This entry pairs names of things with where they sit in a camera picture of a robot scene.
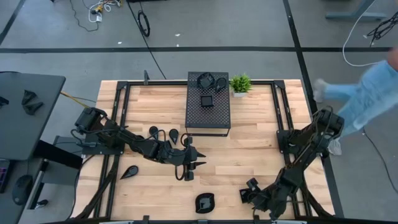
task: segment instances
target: person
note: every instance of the person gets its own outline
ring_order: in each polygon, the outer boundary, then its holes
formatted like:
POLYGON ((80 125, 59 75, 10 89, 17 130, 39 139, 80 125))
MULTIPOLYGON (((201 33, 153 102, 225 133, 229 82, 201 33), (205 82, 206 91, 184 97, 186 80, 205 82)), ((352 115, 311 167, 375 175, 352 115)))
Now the person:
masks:
MULTIPOLYGON (((338 115, 345 125, 340 138, 360 130, 370 120, 398 104, 398 48, 388 53, 387 60, 373 65, 361 77, 359 83, 333 85, 318 79, 314 84, 313 99, 345 102, 338 115)), ((330 153, 341 155, 339 139, 328 146, 330 153)))

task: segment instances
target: white sneaker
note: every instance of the white sneaker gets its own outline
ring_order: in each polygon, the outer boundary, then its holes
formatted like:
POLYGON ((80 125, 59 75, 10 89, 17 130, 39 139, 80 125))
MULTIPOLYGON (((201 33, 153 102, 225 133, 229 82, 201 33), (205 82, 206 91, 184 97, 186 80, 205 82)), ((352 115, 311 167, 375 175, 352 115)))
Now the white sneaker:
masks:
POLYGON ((328 146, 328 150, 330 153, 332 153, 335 156, 341 156, 340 138, 331 140, 328 146))
POLYGON ((315 81, 313 85, 313 100, 317 103, 322 103, 325 99, 325 90, 327 86, 327 82, 323 79, 319 78, 315 81))

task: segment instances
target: wooden table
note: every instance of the wooden table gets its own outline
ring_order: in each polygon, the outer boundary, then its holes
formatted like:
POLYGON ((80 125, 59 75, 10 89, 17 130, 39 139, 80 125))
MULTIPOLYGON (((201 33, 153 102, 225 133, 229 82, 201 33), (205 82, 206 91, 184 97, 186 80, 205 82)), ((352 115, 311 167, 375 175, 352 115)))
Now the wooden table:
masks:
MULTIPOLYGON (((284 80, 295 129, 302 129, 311 122, 307 102, 300 80, 284 80)), ((97 108, 111 114, 117 81, 102 81, 98 94, 97 108)), ((119 104, 124 100, 121 94, 119 104)), ((126 116, 128 130, 135 134, 149 136, 153 125, 169 130, 175 128, 185 132, 186 86, 133 86, 130 91, 126 116)), ((120 121, 119 107, 117 122, 120 121)), ((239 189, 247 188, 246 182, 255 177, 260 188, 275 181, 284 166, 279 152, 275 132, 277 130, 274 103, 269 85, 254 85, 245 98, 231 96, 231 131, 228 137, 193 137, 193 146, 206 155, 198 161, 207 164, 195 171, 190 182, 177 181, 174 166, 158 164, 142 158, 126 146, 121 156, 118 180, 114 195, 112 220, 142 220, 150 215, 151 220, 250 220, 252 205, 243 204, 239 189), (129 179, 120 176, 131 165, 139 167, 139 173, 129 179), (215 194, 215 209, 207 214, 195 213, 197 195, 215 194)), ((177 148, 183 147, 178 141, 177 148)), ((81 171, 77 200, 73 216, 79 214, 98 188, 103 156, 95 156, 81 171)), ((316 159, 305 171, 308 188, 323 206, 334 213, 322 162, 316 159)), ((104 215, 107 192, 104 194, 101 214, 104 215)), ((269 219, 268 212, 257 211, 261 219, 269 219)), ((281 216, 293 219, 291 203, 281 216)))

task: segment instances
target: white pot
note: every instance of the white pot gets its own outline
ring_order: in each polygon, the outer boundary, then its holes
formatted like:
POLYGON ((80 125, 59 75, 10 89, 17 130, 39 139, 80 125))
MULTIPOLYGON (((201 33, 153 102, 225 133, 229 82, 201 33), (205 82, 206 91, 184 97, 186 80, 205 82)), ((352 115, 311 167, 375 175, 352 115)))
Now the white pot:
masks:
POLYGON ((244 97, 244 96, 246 96, 247 95, 247 93, 235 93, 234 92, 234 97, 235 98, 241 98, 241 97, 244 97))

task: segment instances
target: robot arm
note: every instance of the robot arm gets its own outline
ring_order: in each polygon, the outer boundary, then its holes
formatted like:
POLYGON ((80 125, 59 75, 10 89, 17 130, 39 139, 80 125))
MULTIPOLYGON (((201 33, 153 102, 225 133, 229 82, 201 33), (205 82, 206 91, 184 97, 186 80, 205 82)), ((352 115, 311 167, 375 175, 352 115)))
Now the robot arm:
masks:
POLYGON ((270 210, 271 220, 276 220, 285 212, 287 197, 297 193, 299 188, 316 203, 308 189, 303 189, 304 170, 319 155, 327 157, 328 145, 332 139, 340 136, 344 119, 331 111, 321 110, 314 115, 314 120, 302 130, 292 130, 286 137, 290 147, 299 147, 298 156, 293 163, 279 171, 273 184, 261 190, 255 178, 247 182, 248 189, 240 190, 243 203, 252 203, 253 209, 270 210))
POLYGON ((99 142, 113 149, 121 144, 128 144, 130 149, 143 155, 144 158, 161 164, 183 165, 185 180, 193 180, 192 170, 205 162, 193 162, 197 157, 205 157, 191 146, 192 138, 185 139, 185 149, 173 149, 170 141, 144 139, 142 136, 120 127, 115 121, 108 119, 103 110, 85 108, 75 123, 80 134, 96 134, 99 142))

